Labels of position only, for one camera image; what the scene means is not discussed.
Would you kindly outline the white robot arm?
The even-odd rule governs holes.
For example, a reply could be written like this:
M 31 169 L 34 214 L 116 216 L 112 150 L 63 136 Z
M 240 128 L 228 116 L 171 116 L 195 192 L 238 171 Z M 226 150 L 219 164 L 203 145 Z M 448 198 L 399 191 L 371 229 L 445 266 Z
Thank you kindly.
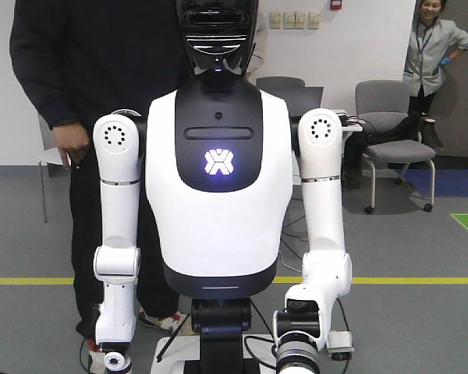
M 135 283 L 140 268 L 137 221 L 140 201 L 140 134 L 134 111 L 99 118 L 93 131 L 100 175 L 102 243 L 94 254 L 94 276 L 102 282 L 95 340 L 107 373 L 129 373 L 128 355 L 136 317 Z

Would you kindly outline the white robot arm other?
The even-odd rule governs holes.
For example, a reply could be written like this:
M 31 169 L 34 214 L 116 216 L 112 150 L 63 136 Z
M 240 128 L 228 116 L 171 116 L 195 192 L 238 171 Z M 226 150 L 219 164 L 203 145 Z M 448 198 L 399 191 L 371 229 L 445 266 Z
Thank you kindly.
M 322 348 L 333 359 L 353 353 L 352 334 L 331 325 L 333 305 L 349 292 L 353 275 L 342 219 L 342 124 L 334 111 L 317 108 L 300 119 L 297 135 L 309 250 L 302 282 L 274 314 L 277 373 L 317 373 Z

